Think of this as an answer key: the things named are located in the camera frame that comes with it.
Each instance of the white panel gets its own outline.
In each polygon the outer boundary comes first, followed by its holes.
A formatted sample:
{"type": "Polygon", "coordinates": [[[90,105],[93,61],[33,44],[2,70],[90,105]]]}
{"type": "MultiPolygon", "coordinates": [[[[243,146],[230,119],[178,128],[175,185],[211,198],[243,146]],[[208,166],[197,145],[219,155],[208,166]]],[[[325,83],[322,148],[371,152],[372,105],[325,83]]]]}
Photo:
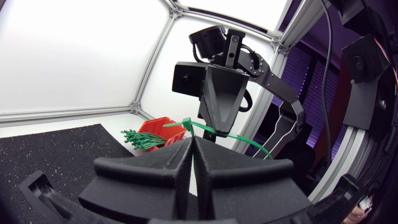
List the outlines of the white panel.
{"type": "MultiPolygon", "coordinates": [[[[142,98],[144,111],[159,118],[168,116],[174,121],[182,121],[183,118],[191,117],[193,121],[204,124],[204,120],[198,119],[199,99],[172,92],[172,81],[174,66],[177,62],[194,62],[192,44],[188,36],[201,29],[213,26],[208,22],[183,17],[175,25],[159,55],[148,85],[142,98]]],[[[274,52],[269,43],[260,41],[250,36],[243,39],[243,43],[264,57],[267,63],[271,63],[274,52]]],[[[261,87],[255,83],[248,84],[248,90],[256,103],[261,87]]],[[[238,113],[232,133],[239,134],[249,116],[249,113],[238,113]]],[[[195,128],[197,136],[203,136],[203,130],[195,128]]],[[[235,140],[231,138],[217,138],[217,143],[231,148],[235,140]]]]}
{"type": "Polygon", "coordinates": [[[128,105],[168,16],[157,0],[7,0],[0,113],[128,105]]]}
{"type": "Polygon", "coordinates": [[[292,0],[180,0],[181,4],[235,17],[267,30],[279,29],[292,0]]]}

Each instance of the red container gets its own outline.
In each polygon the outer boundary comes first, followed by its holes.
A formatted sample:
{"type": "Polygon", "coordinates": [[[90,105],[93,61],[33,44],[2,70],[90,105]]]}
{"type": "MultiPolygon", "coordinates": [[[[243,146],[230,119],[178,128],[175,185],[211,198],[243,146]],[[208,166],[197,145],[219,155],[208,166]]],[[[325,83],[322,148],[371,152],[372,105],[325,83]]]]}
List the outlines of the red container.
{"type": "MultiPolygon", "coordinates": [[[[186,129],[183,128],[181,125],[168,128],[163,127],[164,124],[170,123],[175,123],[175,121],[167,117],[152,119],[149,121],[145,121],[144,124],[142,124],[141,128],[138,130],[138,132],[152,133],[157,134],[158,136],[162,136],[164,139],[167,140],[164,146],[168,146],[169,144],[173,144],[181,140],[184,137],[186,131],[186,129]]],[[[154,146],[147,149],[146,151],[151,152],[156,149],[158,149],[158,147],[154,146]]]]}

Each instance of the green zip tie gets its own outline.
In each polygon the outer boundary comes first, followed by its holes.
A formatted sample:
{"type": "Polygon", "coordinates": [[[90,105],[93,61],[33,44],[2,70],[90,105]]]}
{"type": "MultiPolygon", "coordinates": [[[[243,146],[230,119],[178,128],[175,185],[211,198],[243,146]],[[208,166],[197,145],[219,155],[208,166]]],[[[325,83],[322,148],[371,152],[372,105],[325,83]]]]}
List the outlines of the green zip tie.
{"type": "Polygon", "coordinates": [[[138,133],[131,129],[130,131],[121,131],[121,133],[125,134],[125,143],[132,142],[131,144],[135,146],[134,150],[142,149],[142,151],[146,151],[151,147],[165,144],[167,142],[163,137],[153,133],[138,133]]]}
{"type": "MultiPolygon", "coordinates": [[[[203,124],[200,124],[200,123],[196,123],[196,122],[194,122],[194,121],[191,121],[191,118],[184,118],[184,119],[182,120],[182,122],[179,122],[179,123],[165,124],[165,125],[163,125],[163,127],[172,127],[172,126],[177,126],[177,125],[183,125],[183,126],[187,129],[187,131],[190,131],[190,132],[191,132],[192,137],[195,136],[195,133],[193,132],[193,126],[192,126],[192,125],[198,126],[199,128],[202,128],[202,129],[204,129],[205,131],[208,131],[208,132],[210,132],[210,133],[219,134],[219,133],[216,133],[216,131],[215,131],[212,127],[209,127],[209,126],[206,126],[206,125],[203,125],[203,124]]],[[[244,137],[244,136],[240,136],[240,135],[234,134],[234,133],[219,134],[219,135],[227,136],[227,137],[235,138],[235,139],[240,140],[240,141],[247,142],[247,143],[251,144],[252,146],[261,149],[263,152],[265,152],[265,153],[269,156],[270,159],[274,159],[274,158],[272,158],[272,156],[269,154],[269,152],[267,151],[267,149],[265,149],[265,148],[262,147],[260,144],[258,144],[256,141],[253,141],[252,139],[248,139],[248,138],[246,138],[246,137],[244,137]]]]}

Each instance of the speckled black mat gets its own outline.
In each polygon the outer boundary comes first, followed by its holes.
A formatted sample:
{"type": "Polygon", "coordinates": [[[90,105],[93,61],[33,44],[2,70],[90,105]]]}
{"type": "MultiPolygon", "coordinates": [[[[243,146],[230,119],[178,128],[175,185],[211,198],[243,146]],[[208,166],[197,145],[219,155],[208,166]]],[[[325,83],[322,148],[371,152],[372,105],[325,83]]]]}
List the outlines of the speckled black mat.
{"type": "Polygon", "coordinates": [[[0,139],[0,223],[45,223],[18,188],[35,170],[78,203],[95,176],[93,161],[99,156],[133,155],[100,124],[0,139]]]}

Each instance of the window blind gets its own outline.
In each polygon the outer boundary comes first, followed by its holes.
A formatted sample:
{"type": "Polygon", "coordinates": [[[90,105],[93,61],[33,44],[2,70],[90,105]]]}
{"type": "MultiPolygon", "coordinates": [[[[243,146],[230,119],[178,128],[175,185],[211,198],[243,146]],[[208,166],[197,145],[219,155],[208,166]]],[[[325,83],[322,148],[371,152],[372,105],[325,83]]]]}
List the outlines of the window blind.
{"type": "MultiPolygon", "coordinates": [[[[307,114],[307,123],[312,126],[312,132],[307,141],[307,144],[311,147],[314,147],[322,131],[323,125],[325,124],[321,101],[321,90],[324,72],[325,64],[318,61],[315,65],[310,88],[308,89],[308,93],[305,97],[303,104],[304,111],[307,114]]],[[[338,77],[336,72],[334,72],[333,70],[329,70],[325,89],[326,109],[328,112],[330,110],[330,105],[335,95],[337,80],[338,77]]]]}
{"type": "MultiPolygon", "coordinates": [[[[310,137],[307,140],[307,144],[311,147],[314,147],[325,125],[321,101],[324,71],[325,59],[321,58],[319,54],[309,49],[307,46],[299,43],[290,50],[284,72],[281,76],[281,80],[288,83],[298,96],[305,95],[303,107],[306,112],[307,123],[313,127],[310,137]],[[302,91],[305,85],[308,88],[307,92],[302,91]]],[[[330,110],[337,87],[337,81],[338,70],[330,68],[325,92],[327,111],[330,110]]],[[[275,96],[272,99],[272,103],[280,106],[282,100],[275,96]]],[[[344,125],[340,129],[338,138],[332,148],[332,160],[340,147],[346,129],[347,127],[344,125]]]]}
{"type": "MultiPolygon", "coordinates": [[[[299,47],[292,48],[287,57],[285,69],[280,79],[288,83],[298,96],[302,92],[311,59],[311,54],[299,47]]],[[[282,100],[275,96],[272,103],[280,106],[282,100]]]]}

